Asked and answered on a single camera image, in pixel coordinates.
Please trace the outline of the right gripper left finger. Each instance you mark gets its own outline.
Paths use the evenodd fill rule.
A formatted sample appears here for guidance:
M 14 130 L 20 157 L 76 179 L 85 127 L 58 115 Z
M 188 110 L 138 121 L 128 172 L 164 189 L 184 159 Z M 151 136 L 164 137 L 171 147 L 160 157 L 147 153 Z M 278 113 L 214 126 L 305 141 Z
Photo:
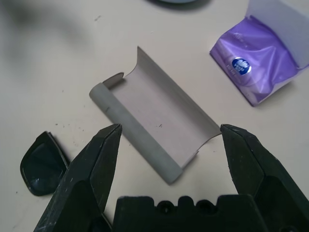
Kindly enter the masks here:
M 88 232 L 110 194 L 122 125 L 101 129 L 70 163 L 36 232 Z

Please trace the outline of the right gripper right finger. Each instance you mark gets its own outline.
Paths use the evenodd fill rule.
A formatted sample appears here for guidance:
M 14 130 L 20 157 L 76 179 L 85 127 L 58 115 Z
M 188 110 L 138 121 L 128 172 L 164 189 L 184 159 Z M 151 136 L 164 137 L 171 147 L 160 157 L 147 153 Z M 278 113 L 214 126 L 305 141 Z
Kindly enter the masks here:
M 232 181 L 251 195 L 270 232 L 307 232 L 309 201 L 281 162 L 245 129 L 221 125 Z

